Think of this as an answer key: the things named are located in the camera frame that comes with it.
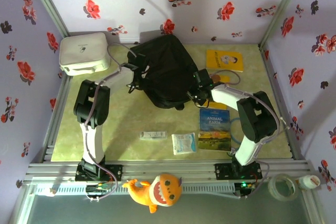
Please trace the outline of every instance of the black backpack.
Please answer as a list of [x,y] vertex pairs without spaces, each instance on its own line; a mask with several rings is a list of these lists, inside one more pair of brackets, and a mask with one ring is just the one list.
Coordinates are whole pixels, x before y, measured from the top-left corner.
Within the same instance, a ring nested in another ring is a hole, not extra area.
[[159,108],[184,109],[184,103],[190,101],[187,92],[196,85],[193,74],[198,68],[179,39],[164,35],[131,49],[137,57],[129,52],[128,63],[138,70],[130,92],[143,90]]

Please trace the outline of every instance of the small white box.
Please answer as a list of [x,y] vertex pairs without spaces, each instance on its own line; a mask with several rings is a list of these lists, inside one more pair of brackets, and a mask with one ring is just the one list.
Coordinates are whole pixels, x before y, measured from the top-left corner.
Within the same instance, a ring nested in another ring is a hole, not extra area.
[[110,67],[104,33],[94,33],[64,38],[59,48],[59,64],[69,76],[94,73]]

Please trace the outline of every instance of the yellow book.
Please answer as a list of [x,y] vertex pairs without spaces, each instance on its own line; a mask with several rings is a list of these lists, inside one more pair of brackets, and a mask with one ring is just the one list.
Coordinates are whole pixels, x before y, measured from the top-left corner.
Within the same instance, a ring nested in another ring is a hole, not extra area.
[[206,68],[243,72],[243,56],[240,52],[207,50]]
[[[219,75],[220,82],[230,82],[230,77],[229,76],[221,76]],[[225,104],[222,103],[218,103],[218,102],[210,102],[209,103],[209,108],[212,109],[219,109],[219,110],[226,110],[227,106]]]

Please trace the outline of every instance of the white packet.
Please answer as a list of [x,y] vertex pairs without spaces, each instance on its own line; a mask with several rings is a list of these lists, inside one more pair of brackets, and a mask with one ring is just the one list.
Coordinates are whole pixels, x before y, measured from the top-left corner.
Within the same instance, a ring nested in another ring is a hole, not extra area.
[[195,133],[172,134],[174,155],[196,152]]

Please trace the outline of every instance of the white bottle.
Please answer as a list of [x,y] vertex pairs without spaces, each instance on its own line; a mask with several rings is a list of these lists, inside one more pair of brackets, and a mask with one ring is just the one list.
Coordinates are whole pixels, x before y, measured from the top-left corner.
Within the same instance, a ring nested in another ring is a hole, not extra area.
[[306,175],[299,177],[298,179],[296,179],[296,182],[298,183],[299,188],[303,190],[315,189],[321,184],[319,177],[315,175]]

